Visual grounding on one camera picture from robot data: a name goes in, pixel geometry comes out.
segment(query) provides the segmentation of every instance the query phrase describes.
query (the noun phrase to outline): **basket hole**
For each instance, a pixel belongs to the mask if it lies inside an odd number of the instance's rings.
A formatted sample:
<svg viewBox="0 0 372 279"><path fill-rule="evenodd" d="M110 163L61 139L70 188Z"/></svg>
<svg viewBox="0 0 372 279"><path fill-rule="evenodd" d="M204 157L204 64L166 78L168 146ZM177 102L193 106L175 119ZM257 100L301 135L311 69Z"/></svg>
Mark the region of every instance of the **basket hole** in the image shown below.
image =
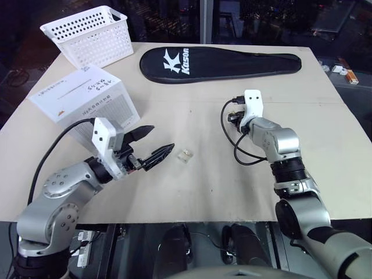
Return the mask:
<svg viewBox="0 0 372 279"><path fill-rule="evenodd" d="M115 20L116 22L117 22L118 20L120 20L120 18L119 18L118 16L116 16L116 15L112 15L112 18L113 18L113 20Z"/></svg>

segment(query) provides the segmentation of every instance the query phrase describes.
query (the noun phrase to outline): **white plastic basket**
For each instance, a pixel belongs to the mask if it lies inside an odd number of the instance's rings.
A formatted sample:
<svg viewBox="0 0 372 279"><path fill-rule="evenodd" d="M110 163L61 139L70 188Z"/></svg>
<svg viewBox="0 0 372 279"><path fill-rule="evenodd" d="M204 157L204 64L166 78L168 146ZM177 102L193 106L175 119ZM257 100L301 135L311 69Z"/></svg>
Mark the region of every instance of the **white plastic basket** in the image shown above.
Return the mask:
<svg viewBox="0 0 372 279"><path fill-rule="evenodd" d="M55 20L40 29L76 68L90 63L104 67L133 53L127 17L108 6Z"/></svg>

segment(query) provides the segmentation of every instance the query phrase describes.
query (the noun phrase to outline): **orange object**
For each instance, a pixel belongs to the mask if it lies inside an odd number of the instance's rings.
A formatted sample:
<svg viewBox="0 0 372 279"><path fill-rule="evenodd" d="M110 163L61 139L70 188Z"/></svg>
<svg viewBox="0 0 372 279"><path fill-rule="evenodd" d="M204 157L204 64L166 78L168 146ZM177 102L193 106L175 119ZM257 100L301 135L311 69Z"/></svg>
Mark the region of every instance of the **orange object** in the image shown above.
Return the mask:
<svg viewBox="0 0 372 279"><path fill-rule="evenodd" d="M359 80L357 79L355 73L353 70L348 70L348 73L346 74L346 79L349 81L351 84L358 84Z"/></svg>

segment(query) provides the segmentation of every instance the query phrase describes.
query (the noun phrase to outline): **black racket cover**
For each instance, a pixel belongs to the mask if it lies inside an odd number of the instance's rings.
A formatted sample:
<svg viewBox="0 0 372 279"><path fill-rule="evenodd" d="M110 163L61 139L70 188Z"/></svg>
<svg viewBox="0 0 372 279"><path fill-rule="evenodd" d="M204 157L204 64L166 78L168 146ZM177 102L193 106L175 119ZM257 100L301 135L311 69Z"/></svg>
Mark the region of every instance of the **black racket cover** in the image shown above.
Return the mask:
<svg viewBox="0 0 372 279"><path fill-rule="evenodd" d="M291 74L301 69L293 54L231 51L208 46L154 48L139 62L142 74L156 83L182 84Z"/></svg>

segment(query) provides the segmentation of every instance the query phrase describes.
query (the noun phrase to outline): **black machine base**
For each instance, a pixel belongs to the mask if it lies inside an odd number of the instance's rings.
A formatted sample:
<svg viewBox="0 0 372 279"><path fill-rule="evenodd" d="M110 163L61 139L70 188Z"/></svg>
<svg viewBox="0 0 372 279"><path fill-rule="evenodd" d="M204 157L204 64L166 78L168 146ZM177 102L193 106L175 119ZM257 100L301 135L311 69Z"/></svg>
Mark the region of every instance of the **black machine base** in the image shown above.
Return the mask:
<svg viewBox="0 0 372 279"><path fill-rule="evenodd" d="M59 279L67 273L69 258L69 249L40 257L23 257L17 254L13 260L15 278Z"/></svg>

